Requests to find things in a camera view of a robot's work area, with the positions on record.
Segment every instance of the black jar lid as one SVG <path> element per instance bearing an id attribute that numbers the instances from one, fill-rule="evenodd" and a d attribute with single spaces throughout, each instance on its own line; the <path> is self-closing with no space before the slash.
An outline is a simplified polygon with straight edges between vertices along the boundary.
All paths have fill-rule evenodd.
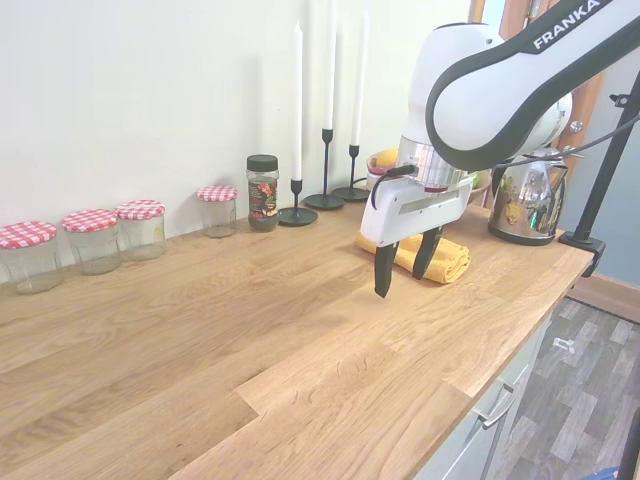
<path id="1" fill-rule="evenodd" d="M 275 172 L 278 170 L 278 157 L 275 155 L 251 155 L 247 157 L 247 170 L 252 172 Z"/>

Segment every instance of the candle holder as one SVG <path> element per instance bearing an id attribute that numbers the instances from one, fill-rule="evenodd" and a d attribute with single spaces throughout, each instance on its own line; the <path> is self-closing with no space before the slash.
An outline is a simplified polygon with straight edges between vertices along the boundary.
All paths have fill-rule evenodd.
<path id="1" fill-rule="evenodd" d="M 322 141 L 324 142 L 324 188 L 322 193 L 311 195 L 304 199 L 309 207 L 316 210 L 337 210 L 344 207 L 344 200 L 327 193 L 327 181 L 329 176 L 329 145 L 333 140 L 333 130 L 322 129 Z"/>
<path id="2" fill-rule="evenodd" d="M 291 180 L 291 191 L 294 195 L 293 208 L 283 208 L 278 212 L 280 225 L 287 227 L 303 227 L 315 222 L 318 214 L 308 208 L 298 207 L 298 195 L 302 192 L 302 180 Z"/>
<path id="3" fill-rule="evenodd" d="M 351 181 L 348 187 L 336 188 L 331 192 L 336 197 L 342 198 L 345 202 L 366 202 L 369 192 L 362 188 L 355 188 L 356 158 L 360 154 L 360 145 L 349 145 L 349 156 L 351 157 Z"/>

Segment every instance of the jar lid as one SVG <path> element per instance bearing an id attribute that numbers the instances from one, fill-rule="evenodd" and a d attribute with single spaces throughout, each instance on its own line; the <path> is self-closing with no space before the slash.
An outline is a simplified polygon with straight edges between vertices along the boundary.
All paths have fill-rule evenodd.
<path id="1" fill-rule="evenodd" d="M 123 220 L 148 220 L 163 215 L 165 207 L 156 200 L 133 200 L 116 208 L 116 215 Z"/>
<path id="2" fill-rule="evenodd" d="M 62 220 L 62 228 L 71 233 L 90 233 L 113 227 L 118 216 L 111 210 L 96 208 L 74 212 Z"/>
<path id="3" fill-rule="evenodd" d="M 228 202 L 238 196 L 238 190 L 228 185 L 209 185 L 196 193 L 203 202 Z"/>
<path id="4" fill-rule="evenodd" d="M 278 157 L 275 155 L 251 155 L 247 157 L 247 170 L 252 172 L 275 172 L 278 169 Z"/>
<path id="5" fill-rule="evenodd" d="M 0 228 L 0 249 L 35 247 L 56 236 L 55 225 L 48 222 L 22 222 Z"/>

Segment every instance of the white candle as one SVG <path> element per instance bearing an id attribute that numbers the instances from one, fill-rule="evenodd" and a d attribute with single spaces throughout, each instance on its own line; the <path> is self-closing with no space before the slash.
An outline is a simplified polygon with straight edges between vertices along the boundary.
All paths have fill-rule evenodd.
<path id="1" fill-rule="evenodd" d="M 360 130 L 362 128 L 362 102 L 364 100 L 364 77 L 367 68 L 368 49 L 369 14 L 365 12 L 362 15 L 362 25 L 360 27 L 360 52 L 358 56 L 358 73 L 356 75 L 353 121 L 351 123 L 351 145 L 360 145 Z"/>
<path id="2" fill-rule="evenodd" d="M 302 48 L 303 36 L 300 24 L 293 31 L 295 42 L 293 86 L 293 172 L 291 180 L 302 180 Z"/>
<path id="3" fill-rule="evenodd" d="M 338 0 L 329 1 L 329 34 L 327 45 L 327 96 L 324 128 L 333 129 L 333 94 L 336 77 L 336 38 L 338 35 Z"/>

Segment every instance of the gray laminate floor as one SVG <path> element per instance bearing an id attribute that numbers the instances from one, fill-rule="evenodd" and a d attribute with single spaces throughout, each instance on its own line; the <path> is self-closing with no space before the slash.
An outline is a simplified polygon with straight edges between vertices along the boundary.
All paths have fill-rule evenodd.
<path id="1" fill-rule="evenodd" d="M 574 353 L 554 346 L 573 340 Z M 564 300 L 542 343 L 499 480 L 578 480 L 620 462 L 640 407 L 640 327 Z"/>

